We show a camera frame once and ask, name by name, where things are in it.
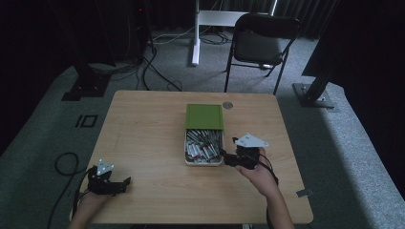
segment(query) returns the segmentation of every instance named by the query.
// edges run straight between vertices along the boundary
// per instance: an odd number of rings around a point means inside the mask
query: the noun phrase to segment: gray carpet
[[[294,94],[292,83],[313,80],[301,73],[315,46],[315,41],[304,38],[292,45],[277,93],[303,181],[314,192],[309,197],[314,221],[296,227],[405,228],[404,199],[395,189],[343,89],[333,84],[327,87],[338,112],[303,108]],[[158,54],[153,66],[183,91],[223,91],[229,44],[202,43],[197,67],[190,66],[190,39],[176,39],[156,47]],[[151,58],[149,48],[145,56]],[[278,71],[276,68],[269,78],[263,78],[265,72],[261,70],[234,67],[228,91],[271,94]],[[87,166],[114,93],[145,90],[141,73],[142,67],[132,73],[116,74],[103,97],[83,97],[76,102],[61,101],[75,83],[74,68],[54,81],[30,120],[0,157],[0,228],[46,228],[53,205],[69,180],[56,172],[54,161],[63,153],[74,152],[79,157],[78,167]],[[155,71],[148,70],[145,81],[151,90],[175,91]],[[77,126],[81,115],[97,115],[95,126]],[[75,161],[63,157],[59,166],[68,173]],[[67,227],[79,179],[80,176],[74,178],[61,199],[51,228]],[[95,224],[90,228],[130,227]]]

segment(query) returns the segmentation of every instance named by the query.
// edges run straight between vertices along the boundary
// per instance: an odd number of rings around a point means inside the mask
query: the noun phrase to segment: dark curtain
[[[195,1],[152,0],[152,25],[155,30],[185,29],[194,26]],[[318,39],[330,21],[338,0],[201,0],[201,10],[272,12],[274,16],[294,17],[301,21],[301,36]]]
[[[403,3],[393,1],[341,0],[303,72],[329,77],[344,88],[403,197],[404,10]]]
[[[132,2],[133,7],[122,4],[124,1]],[[60,4],[74,30],[77,46],[89,63],[113,65],[113,57],[122,59],[143,52],[145,26],[139,20],[139,10],[134,10],[138,9],[136,6],[140,0],[51,2]],[[137,29],[137,33],[130,36],[130,52],[128,21],[131,22],[131,32]],[[134,44],[138,41],[143,48],[136,50]],[[73,65],[69,50],[65,34],[48,1],[0,1],[0,156],[53,80]]]

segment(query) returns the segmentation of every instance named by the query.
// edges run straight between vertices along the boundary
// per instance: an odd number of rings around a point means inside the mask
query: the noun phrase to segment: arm
[[[81,198],[68,229],[85,229],[90,220],[110,197],[109,195],[97,195],[92,192],[86,194]]]
[[[260,148],[260,154],[266,156],[266,151]],[[260,156],[260,161],[267,164],[264,157]],[[274,177],[262,165],[258,164],[254,170],[248,170],[242,166],[236,166],[236,169],[257,188],[260,194],[265,196],[267,201],[268,216],[275,229],[294,228],[291,216],[284,201]]]

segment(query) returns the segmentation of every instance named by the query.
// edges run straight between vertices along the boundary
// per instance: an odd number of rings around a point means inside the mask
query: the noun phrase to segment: green lid
[[[223,130],[221,105],[187,104],[186,129]]]

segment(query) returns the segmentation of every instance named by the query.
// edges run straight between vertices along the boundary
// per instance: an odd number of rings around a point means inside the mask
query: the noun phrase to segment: wooden table
[[[277,99],[272,94],[119,91],[104,121],[89,167],[115,165],[112,181],[132,177],[95,223],[266,223],[266,201],[235,168],[187,166],[186,104],[223,104],[225,149],[246,133],[267,141],[280,189],[295,223],[312,221],[307,197]],[[87,179],[82,190],[87,187]]]

